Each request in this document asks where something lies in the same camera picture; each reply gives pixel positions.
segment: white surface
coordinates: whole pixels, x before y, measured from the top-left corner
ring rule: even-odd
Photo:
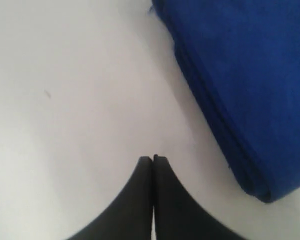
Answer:
[[[138,157],[251,240],[300,240],[300,189],[271,205],[236,183],[150,0],[0,0],[0,240],[61,240]]]

